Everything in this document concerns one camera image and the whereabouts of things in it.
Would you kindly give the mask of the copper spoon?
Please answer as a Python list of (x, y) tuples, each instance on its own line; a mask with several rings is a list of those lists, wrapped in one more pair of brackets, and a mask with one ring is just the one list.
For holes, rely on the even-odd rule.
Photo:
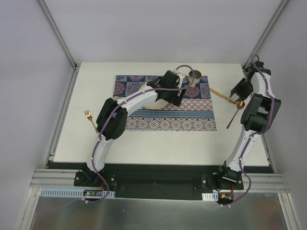
[(236, 117), (237, 113), (239, 110), (243, 109), (245, 107), (245, 102), (244, 101), (240, 101), (236, 104), (236, 112), (235, 114), (233, 115), (232, 119), (230, 120), (230, 122), (228, 123), (228, 125), (226, 126), (226, 129), (229, 129), (234, 118)]

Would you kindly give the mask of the metal cup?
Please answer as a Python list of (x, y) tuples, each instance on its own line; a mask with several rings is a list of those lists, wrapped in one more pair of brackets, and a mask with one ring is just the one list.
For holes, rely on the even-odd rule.
[(191, 70), (188, 76), (188, 82), (190, 87), (196, 87), (201, 80), (201, 73), (198, 70)]

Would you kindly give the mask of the cream plate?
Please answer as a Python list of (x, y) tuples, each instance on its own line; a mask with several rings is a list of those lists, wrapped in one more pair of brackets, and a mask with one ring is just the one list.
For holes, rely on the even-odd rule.
[(151, 87), (146, 84), (144, 84), (139, 91), (141, 92), (141, 96), (137, 97), (137, 102), (146, 109), (158, 110), (168, 104), (165, 100), (158, 99), (158, 93), (156, 93), (154, 89), (151, 91)]

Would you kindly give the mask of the gold knife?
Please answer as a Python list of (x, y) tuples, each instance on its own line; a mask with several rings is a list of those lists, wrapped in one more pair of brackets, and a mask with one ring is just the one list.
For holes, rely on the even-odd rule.
[(212, 88), (210, 88), (210, 92), (212, 92), (213, 94), (215, 94), (215, 95), (217, 95), (217, 96), (219, 96), (219, 97), (221, 97), (221, 98), (226, 99), (227, 101), (229, 101), (229, 102), (231, 102), (231, 103), (233, 103), (233, 104), (236, 104), (236, 102), (235, 102), (234, 100), (232, 100), (231, 98), (229, 98), (229, 97), (227, 97), (227, 96), (225, 96), (225, 95), (223, 95), (223, 94), (217, 92), (216, 90), (214, 90), (214, 89), (212, 89)]

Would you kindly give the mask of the patterned cloth placemat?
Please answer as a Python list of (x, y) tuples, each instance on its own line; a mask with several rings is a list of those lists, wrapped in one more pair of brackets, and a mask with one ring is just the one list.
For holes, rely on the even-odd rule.
[[(162, 76), (116, 75), (114, 100), (130, 96), (149, 81)], [(207, 76), (189, 87), (181, 105), (167, 103), (158, 109), (142, 107), (128, 116), (127, 131), (216, 131), (213, 104)]]

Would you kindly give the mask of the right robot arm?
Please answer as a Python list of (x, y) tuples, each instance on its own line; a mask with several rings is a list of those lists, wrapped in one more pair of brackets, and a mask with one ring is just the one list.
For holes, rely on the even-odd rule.
[(246, 77), (231, 90), (230, 95), (237, 95), (238, 102), (251, 98), (240, 119), (242, 130), (235, 148), (216, 176), (216, 184), (221, 189), (239, 182), (252, 145), (270, 129), (282, 104), (272, 93), (272, 73), (264, 68), (263, 62), (252, 61), (245, 73)]

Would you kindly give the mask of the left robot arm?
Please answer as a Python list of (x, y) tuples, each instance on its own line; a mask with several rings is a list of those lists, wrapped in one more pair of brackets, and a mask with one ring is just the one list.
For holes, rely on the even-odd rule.
[(115, 139), (125, 131), (127, 118), (136, 110), (164, 100), (175, 106), (180, 106), (188, 85), (183, 86), (184, 75), (177, 71), (167, 71), (157, 80), (144, 84), (142, 89), (125, 98), (105, 101), (97, 123), (97, 143), (89, 160), (82, 166), (85, 181), (90, 186), (97, 186), (101, 182), (101, 172), (105, 166), (106, 157)]

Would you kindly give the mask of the gold fork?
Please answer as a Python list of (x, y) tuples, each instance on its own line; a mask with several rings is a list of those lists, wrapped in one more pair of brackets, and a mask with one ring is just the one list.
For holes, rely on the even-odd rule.
[(93, 122), (93, 116), (91, 114), (91, 112), (88, 110), (88, 109), (85, 109), (84, 110), (84, 113), (85, 113), (85, 116), (86, 118), (91, 122), (91, 124), (93, 125), (94, 129), (95, 129), (95, 132), (98, 133), (98, 130)]

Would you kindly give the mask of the right aluminium frame post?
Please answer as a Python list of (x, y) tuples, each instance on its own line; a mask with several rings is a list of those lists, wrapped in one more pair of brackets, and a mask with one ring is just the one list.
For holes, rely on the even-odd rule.
[(253, 55), (259, 53), (259, 51), (261, 50), (261, 48), (262, 48), (263, 44), (265, 43), (266, 39), (269, 37), (271, 31), (273, 30), (274, 26), (276, 25), (276, 23), (278, 22), (279, 18), (282, 15), (282, 13), (285, 11), (287, 5), (290, 2), (291, 2), (290, 0), (281, 0), (279, 2), (276, 10), (274, 11), (272, 17), (270, 18), (266, 27), (264, 28), (263, 32), (261, 33), (259, 39), (257, 40), (255, 46), (252, 49), (250, 55), (248, 56), (248, 58), (246, 59), (244, 64), (241, 65), (242, 69), (245, 69), (251, 63)]

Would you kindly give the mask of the aluminium frame post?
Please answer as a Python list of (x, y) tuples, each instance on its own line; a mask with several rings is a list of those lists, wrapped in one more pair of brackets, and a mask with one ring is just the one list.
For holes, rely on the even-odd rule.
[(64, 56), (66, 57), (66, 59), (68, 60), (69, 64), (71, 65), (71, 67), (73, 69), (77, 68), (77, 63), (75, 62), (52, 14), (50, 9), (48, 8), (46, 1), (45, 0), (36, 0), (41, 12), (43, 13), (46, 22), (48, 23), (58, 45), (60, 46)]
[(276, 23), (278, 22), (279, 18), (282, 15), (282, 13), (285, 11), (287, 5), (290, 2), (291, 2), (290, 0), (281, 0), (279, 2), (276, 10), (274, 11), (272, 17), (270, 18), (266, 27), (264, 28), (263, 32), (261, 33), (259, 39), (257, 40), (255, 46), (252, 49), (250, 55), (248, 56), (248, 58), (246, 59), (244, 64), (241, 65), (242, 69), (245, 69), (251, 63), (253, 55), (259, 53), (259, 51), (261, 50), (261, 48), (262, 48), (263, 44), (265, 43), (266, 39), (269, 37), (271, 31), (273, 30), (274, 26), (276, 25)]

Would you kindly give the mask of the left aluminium frame post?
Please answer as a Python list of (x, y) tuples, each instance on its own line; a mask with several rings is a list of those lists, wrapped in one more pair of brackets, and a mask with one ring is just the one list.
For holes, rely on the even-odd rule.
[(66, 59), (68, 60), (69, 64), (71, 65), (71, 67), (73, 69), (77, 68), (77, 63), (75, 62), (52, 14), (50, 9), (48, 8), (46, 1), (45, 0), (36, 0), (41, 12), (43, 13), (46, 22), (48, 23), (58, 45), (60, 46), (64, 56), (66, 57)]

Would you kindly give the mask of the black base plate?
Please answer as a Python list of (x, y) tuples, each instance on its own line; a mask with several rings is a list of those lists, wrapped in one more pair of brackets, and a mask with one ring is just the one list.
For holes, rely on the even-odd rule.
[(219, 166), (150, 165), (107, 163), (99, 174), (82, 165), (74, 186), (100, 187), (115, 193), (116, 198), (201, 200), (202, 194), (218, 190), (243, 190), (242, 178), (223, 182)]

